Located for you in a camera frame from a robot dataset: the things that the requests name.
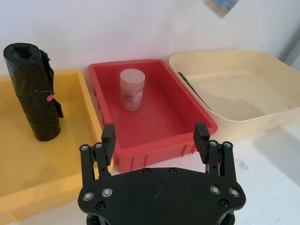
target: beige tray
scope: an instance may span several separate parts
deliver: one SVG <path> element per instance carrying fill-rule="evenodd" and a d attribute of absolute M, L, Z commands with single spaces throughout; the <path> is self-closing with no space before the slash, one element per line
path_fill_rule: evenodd
<path fill-rule="evenodd" d="M 271 55 L 196 52 L 174 55 L 170 65 L 187 78 L 203 101 L 177 75 L 217 123 L 214 139 L 232 140 L 300 121 L 300 73 Z"/>

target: white lid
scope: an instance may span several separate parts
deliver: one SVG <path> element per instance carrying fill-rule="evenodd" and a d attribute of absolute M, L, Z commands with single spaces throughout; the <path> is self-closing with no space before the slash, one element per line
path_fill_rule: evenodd
<path fill-rule="evenodd" d="M 145 74 L 138 69 L 125 69 L 120 75 L 120 86 L 127 90 L 141 90 L 144 88 Z"/>

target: black garbage bag roll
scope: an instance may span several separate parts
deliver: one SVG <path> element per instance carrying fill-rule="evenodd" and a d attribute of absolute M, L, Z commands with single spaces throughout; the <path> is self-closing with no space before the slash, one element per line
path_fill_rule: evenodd
<path fill-rule="evenodd" d="M 26 118 L 39 141 L 49 141 L 60 133 L 61 105 L 53 98 L 53 70 L 47 53 L 35 45 L 15 43 L 3 52 Z"/>

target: white table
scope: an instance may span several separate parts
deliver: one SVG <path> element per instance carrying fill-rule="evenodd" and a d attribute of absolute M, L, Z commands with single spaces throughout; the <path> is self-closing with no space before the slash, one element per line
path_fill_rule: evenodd
<path fill-rule="evenodd" d="M 299 225 L 300 124 L 269 130 L 233 144 L 237 180 L 247 197 L 244 208 L 235 212 L 235 224 Z M 152 167 L 204 171 L 198 153 Z M 86 214 L 73 201 L 10 225 L 85 225 L 85 219 Z"/>

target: red tray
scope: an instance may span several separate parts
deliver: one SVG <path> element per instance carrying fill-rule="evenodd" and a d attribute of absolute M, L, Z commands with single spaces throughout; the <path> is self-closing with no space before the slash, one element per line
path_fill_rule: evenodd
<path fill-rule="evenodd" d="M 120 73 L 135 68 L 145 73 L 141 108 L 127 112 L 120 106 Z M 121 172 L 131 171 L 196 151 L 195 123 L 210 134 L 217 125 L 162 60 L 133 60 L 89 66 L 103 125 L 114 123 L 114 157 Z"/>

